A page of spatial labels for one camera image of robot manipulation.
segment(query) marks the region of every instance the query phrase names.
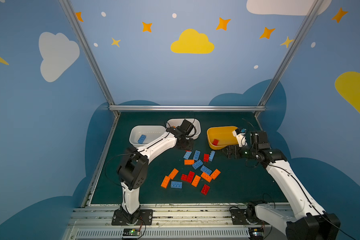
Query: dark green mat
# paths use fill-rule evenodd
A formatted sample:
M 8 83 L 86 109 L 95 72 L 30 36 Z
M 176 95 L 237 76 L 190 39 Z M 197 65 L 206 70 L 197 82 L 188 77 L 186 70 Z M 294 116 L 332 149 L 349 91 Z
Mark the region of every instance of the dark green mat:
M 208 145 L 206 131 L 210 127 L 236 126 L 244 127 L 250 131 L 253 128 L 248 125 L 245 118 L 259 130 L 256 119 L 252 113 L 206 113 L 206 112 L 131 112 L 122 113 L 117 123 L 112 142 L 107 154 L 105 164 L 118 154 L 123 154 L 125 149 L 130 146 L 129 134 L 133 127 L 137 125 L 164 125 L 171 118 L 193 118 L 200 121 L 201 134 L 194 141 L 192 150 L 193 157 L 195 150 L 203 154 L 210 154 L 211 149 Z M 192 166 L 185 166 L 183 156 L 185 151 L 171 148 L 155 158 L 148 168 L 148 176 L 145 183 L 140 187 L 140 203 L 223 203 L 223 202 L 248 202 L 260 200 L 264 193 L 272 196 L 275 202 L 286 202 L 279 186 L 273 178 L 261 167 L 250 168 L 245 166 L 245 159 L 228 159 L 221 151 L 217 150 L 212 162 L 204 163 L 206 167 L 214 171 L 216 168 L 221 174 L 210 183 L 201 179 L 197 187 L 190 183 L 183 182 L 182 189 L 171 189 L 170 184 L 167 189 L 160 185 L 166 175 L 176 168 L 179 173 L 174 181 L 180 181 L 181 174 L 188 174 L 191 170 L 197 175 L 201 175 L 200 168 L 194 170 Z M 114 158 L 107 166 L 107 176 L 119 183 L 116 168 L 122 156 Z M 253 166 L 253 161 L 248 161 L 249 166 Z M 99 182 L 92 198 L 92 204 L 121 204 L 122 189 L 110 182 L 105 174 L 103 167 Z M 210 186 L 208 194 L 201 193 L 204 184 Z

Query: white cloud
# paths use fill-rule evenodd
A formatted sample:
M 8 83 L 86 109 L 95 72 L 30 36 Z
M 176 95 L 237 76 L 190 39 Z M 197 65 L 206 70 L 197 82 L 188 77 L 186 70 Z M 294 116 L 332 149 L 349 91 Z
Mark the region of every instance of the white cloud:
M 324 12 L 332 0 L 324 0 L 319 14 Z M 247 10 L 254 14 L 307 15 L 314 0 L 248 0 Z
M 76 42 L 70 41 L 64 34 L 44 32 L 39 37 L 41 75 L 47 82 L 58 79 L 79 57 L 80 49 Z

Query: robotic arm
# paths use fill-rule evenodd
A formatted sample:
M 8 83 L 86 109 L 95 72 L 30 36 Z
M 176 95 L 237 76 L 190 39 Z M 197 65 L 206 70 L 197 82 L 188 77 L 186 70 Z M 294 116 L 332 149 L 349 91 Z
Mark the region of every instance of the robotic arm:
M 279 185 L 292 212 L 279 211 L 262 201 L 252 202 L 246 210 L 247 220 L 264 220 L 289 240 L 335 240 L 340 227 L 336 215 L 327 214 L 313 199 L 292 171 L 284 154 L 270 148 L 266 132 L 251 132 L 250 135 L 252 147 L 241 147 L 241 156 L 256 159 L 263 166 Z
M 127 224 L 134 225 L 139 218 L 140 186 L 147 178 L 148 165 L 164 151 L 177 146 L 182 150 L 192 150 L 193 139 L 196 134 L 194 125 L 183 120 L 178 127 L 169 127 L 166 132 L 154 141 L 144 146 L 126 150 L 126 154 L 117 169 L 119 180 L 123 188 L 123 202 L 121 211 L 127 219 Z

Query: yellow cloud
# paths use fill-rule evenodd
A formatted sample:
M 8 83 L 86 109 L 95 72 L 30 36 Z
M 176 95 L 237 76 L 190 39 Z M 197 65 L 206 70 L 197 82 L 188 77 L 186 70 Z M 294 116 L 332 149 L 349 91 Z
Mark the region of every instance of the yellow cloud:
M 215 46 L 208 41 L 208 37 L 204 33 L 198 33 L 194 29 L 187 29 L 179 37 L 178 41 L 174 41 L 171 50 L 174 53 L 210 53 Z
M 360 73 L 346 72 L 335 82 L 336 90 L 360 113 Z

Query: lego brick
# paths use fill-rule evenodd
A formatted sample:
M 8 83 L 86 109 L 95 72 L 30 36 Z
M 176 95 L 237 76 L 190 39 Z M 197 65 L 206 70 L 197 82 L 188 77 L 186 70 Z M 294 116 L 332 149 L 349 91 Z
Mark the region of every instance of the lego brick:
M 198 160 L 197 162 L 195 162 L 194 164 L 192 164 L 193 169 L 198 169 L 200 166 L 203 165 L 203 162 L 201 160 Z
M 217 146 L 217 144 L 219 143 L 219 140 L 217 140 L 217 139 L 214 139 L 213 140 L 213 142 L 212 142 L 212 145 L 215 145 L 215 146 Z
M 199 156 L 200 156 L 200 151 L 195 151 L 195 154 L 193 155 L 193 160 L 199 160 Z
M 170 180 L 170 178 L 169 178 L 168 176 L 165 176 L 163 182 L 161 183 L 161 186 L 162 186 L 163 188 L 167 188 L 167 187 L 168 187 L 169 180 Z
M 212 177 L 206 174 L 205 172 L 202 173 L 202 178 L 205 179 L 207 182 L 211 182 Z
M 184 160 L 184 165 L 193 165 L 194 163 L 195 163 L 195 161 L 193 159 L 190 159 L 190 160 L 185 159 Z
M 147 136 L 144 134 L 140 136 L 139 140 L 137 141 L 139 144 L 142 144 Z
M 209 191 L 209 186 L 208 185 L 204 185 L 204 187 L 203 187 L 203 189 L 202 189 L 202 194 L 204 194 L 204 195 L 206 195 L 207 193 L 208 193 L 208 191 Z
M 176 181 L 171 181 L 171 188 L 182 188 L 183 187 L 183 182 L 176 182 Z
M 188 176 L 187 176 L 187 182 L 192 183 L 194 176 L 195 176 L 195 173 L 192 171 L 189 171 Z
M 209 161 L 212 161 L 214 156 L 215 156 L 215 151 L 212 151 L 211 154 L 209 155 Z
M 182 180 L 182 181 L 186 181 L 186 180 L 187 180 L 187 175 L 182 174 L 182 175 L 181 175 L 181 180 Z
M 173 178 L 177 175 L 178 172 L 179 171 L 176 168 L 174 168 L 171 174 L 169 175 L 169 178 L 173 180 Z
M 191 151 L 187 151 L 186 153 L 185 153 L 185 155 L 183 156 L 183 158 L 184 159 L 188 159 L 189 158 L 189 156 L 191 156 Z
M 219 170 L 214 170 L 213 173 L 211 174 L 211 177 L 213 180 L 215 180 L 217 178 L 217 176 L 220 174 Z
M 197 187 L 197 185 L 199 184 L 200 179 L 201 179 L 201 177 L 196 175 L 195 178 L 193 179 L 192 186 Z
M 202 168 L 200 169 L 202 172 L 205 172 L 208 175 L 211 175 L 212 170 L 207 168 L 206 166 L 202 166 Z
M 209 154 L 204 154 L 204 161 L 208 162 L 208 160 L 209 160 Z

